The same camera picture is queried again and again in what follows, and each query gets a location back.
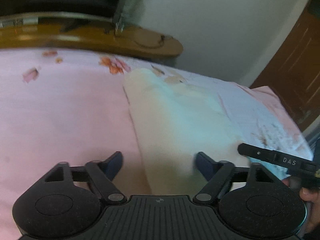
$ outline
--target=brown door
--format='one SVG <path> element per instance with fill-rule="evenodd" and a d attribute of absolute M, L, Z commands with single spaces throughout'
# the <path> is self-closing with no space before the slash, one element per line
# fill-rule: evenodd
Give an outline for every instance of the brown door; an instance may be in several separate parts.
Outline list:
<path fill-rule="evenodd" d="M 320 0 L 310 0 L 251 88 L 269 86 L 301 131 L 320 114 Z"/>

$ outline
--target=wooden shelf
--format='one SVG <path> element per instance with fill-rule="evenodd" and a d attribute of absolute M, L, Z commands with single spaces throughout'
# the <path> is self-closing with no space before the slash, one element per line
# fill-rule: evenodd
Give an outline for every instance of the wooden shelf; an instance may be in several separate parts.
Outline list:
<path fill-rule="evenodd" d="M 0 29 L 0 48 L 57 47 L 86 49 L 149 59 L 179 56 L 183 47 L 174 38 L 166 38 L 159 45 L 161 33 L 131 26 L 115 36 L 105 34 L 104 28 L 82 26 L 61 33 L 61 24 L 39 24 Z"/>

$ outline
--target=ribbed black surface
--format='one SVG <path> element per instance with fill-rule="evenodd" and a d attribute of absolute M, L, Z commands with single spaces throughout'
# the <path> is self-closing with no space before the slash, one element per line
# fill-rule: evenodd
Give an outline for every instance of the ribbed black surface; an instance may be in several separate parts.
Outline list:
<path fill-rule="evenodd" d="M 110 206 L 87 231 L 69 240 L 246 240 L 226 228 L 212 208 L 187 196 L 132 196 Z M 287 240 L 298 240 L 296 236 Z"/>

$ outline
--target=bed sheet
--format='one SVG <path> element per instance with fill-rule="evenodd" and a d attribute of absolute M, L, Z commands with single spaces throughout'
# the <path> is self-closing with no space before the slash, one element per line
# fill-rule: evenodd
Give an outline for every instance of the bed sheet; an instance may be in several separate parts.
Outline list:
<path fill-rule="evenodd" d="M 124 75 L 112 75 L 99 64 L 105 54 L 57 49 L 57 55 L 44 57 L 44 51 L 0 51 L 0 235 L 8 240 L 20 236 L 11 215 L 14 201 L 60 161 L 83 165 L 120 150 L 124 166 L 114 180 L 116 186 L 126 195 L 150 193 L 122 87 Z M 312 159 L 300 131 L 267 88 L 249 90 L 117 57 L 131 68 L 151 69 L 166 82 L 185 82 L 217 93 L 247 143 Z M 39 71 L 38 77 L 23 82 L 22 74 L 32 68 Z"/>

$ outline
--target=fingernail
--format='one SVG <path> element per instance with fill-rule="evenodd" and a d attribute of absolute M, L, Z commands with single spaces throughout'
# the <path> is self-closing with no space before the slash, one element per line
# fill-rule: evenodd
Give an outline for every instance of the fingernail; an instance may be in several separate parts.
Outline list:
<path fill-rule="evenodd" d="M 303 192 L 303 194 L 304 195 L 310 195 L 310 192 L 309 192 L 309 190 L 307 190 L 306 188 L 302 188 L 302 192 Z"/>

